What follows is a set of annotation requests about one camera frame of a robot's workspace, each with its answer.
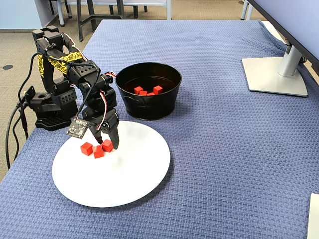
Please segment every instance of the monitor stand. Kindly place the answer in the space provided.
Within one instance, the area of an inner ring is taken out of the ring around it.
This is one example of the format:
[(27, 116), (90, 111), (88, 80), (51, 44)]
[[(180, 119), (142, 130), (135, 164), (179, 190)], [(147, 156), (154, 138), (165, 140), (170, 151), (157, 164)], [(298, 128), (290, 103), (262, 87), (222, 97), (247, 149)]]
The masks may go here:
[(283, 57), (243, 58), (249, 90), (307, 97), (304, 80), (297, 70), (301, 56), (292, 46)]

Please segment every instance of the table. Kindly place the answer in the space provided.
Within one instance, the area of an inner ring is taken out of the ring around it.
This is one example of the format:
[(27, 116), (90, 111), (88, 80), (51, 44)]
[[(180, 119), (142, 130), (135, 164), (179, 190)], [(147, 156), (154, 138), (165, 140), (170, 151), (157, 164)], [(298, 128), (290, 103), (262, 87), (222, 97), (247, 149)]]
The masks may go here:
[[(160, 62), (183, 76), (174, 112), (142, 122), (166, 139), (168, 173), (131, 204), (81, 206), (51, 176), (65, 129), (35, 129), (0, 185), (0, 238), (306, 238), (319, 87), (300, 66), (308, 98), (250, 92), (241, 62), (284, 51), (260, 21), (102, 21), (84, 50), (102, 72)], [(120, 120), (140, 122), (116, 92)]]

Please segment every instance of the red cube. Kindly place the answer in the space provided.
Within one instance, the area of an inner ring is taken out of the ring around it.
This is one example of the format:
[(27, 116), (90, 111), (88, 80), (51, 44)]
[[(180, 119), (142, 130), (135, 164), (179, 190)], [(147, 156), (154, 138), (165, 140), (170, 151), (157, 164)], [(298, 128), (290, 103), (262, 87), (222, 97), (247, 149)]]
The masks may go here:
[(135, 94), (137, 94), (137, 95), (138, 95), (142, 90), (143, 90), (143, 88), (140, 87), (140, 86), (137, 86), (137, 87), (134, 88), (134, 92), (135, 92)]
[(112, 149), (113, 149), (113, 144), (112, 144), (112, 141), (106, 139), (102, 144), (101, 144), (102, 148), (104, 151), (106, 152), (111, 152)]
[(102, 149), (102, 146), (98, 145), (98, 146), (94, 146), (92, 147), (93, 150), (93, 154), (95, 158), (100, 158), (104, 156), (104, 151)]
[(86, 142), (81, 146), (81, 152), (89, 156), (92, 153), (92, 146), (90, 143)]
[(163, 93), (163, 88), (160, 87), (160, 86), (155, 86), (154, 87), (154, 94), (158, 95), (158, 94), (161, 94), (161, 93)]
[(146, 96), (148, 94), (147, 91), (140, 91), (140, 96)]

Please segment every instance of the black robotic arm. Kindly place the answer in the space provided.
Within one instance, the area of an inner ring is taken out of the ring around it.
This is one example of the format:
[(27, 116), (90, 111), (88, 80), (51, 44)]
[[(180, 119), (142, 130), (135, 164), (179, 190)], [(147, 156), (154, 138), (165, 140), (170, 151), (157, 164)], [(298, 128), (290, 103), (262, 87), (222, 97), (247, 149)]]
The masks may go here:
[[(115, 90), (109, 86), (113, 82), (112, 74), (100, 75), (100, 68), (87, 60), (73, 40), (67, 34), (59, 33), (57, 27), (35, 30), (32, 35), (40, 53), (38, 67), (47, 91), (36, 93), (30, 87), (25, 93), (28, 105), (37, 115), (36, 126), (56, 130), (70, 125), (70, 118), (75, 116), (67, 132), (69, 135), (83, 137), (85, 130), (81, 125), (87, 124), (99, 143), (102, 143), (102, 131), (109, 135), (117, 149), (119, 117), (114, 109), (117, 104)], [(69, 53), (63, 52), (63, 46)], [(53, 79), (54, 68), (60, 70), (63, 77)], [(79, 109), (73, 86), (81, 90), (84, 98)], [(83, 120), (78, 118), (81, 111)]]

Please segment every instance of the white paper plate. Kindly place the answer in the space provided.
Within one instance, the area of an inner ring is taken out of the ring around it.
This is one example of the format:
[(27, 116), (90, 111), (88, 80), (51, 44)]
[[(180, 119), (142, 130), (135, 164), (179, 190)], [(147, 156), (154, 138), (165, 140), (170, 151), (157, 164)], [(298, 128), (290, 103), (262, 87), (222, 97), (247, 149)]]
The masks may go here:
[(165, 139), (154, 129), (129, 121), (120, 121), (118, 132), (119, 148), (97, 159), (80, 149), (85, 142), (98, 145), (89, 129), (83, 139), (71, 137), (62, 145), (52, 177), (65, 197), (85, 206), (115, 207), (145, 196), (163, 180), (170, 162)]

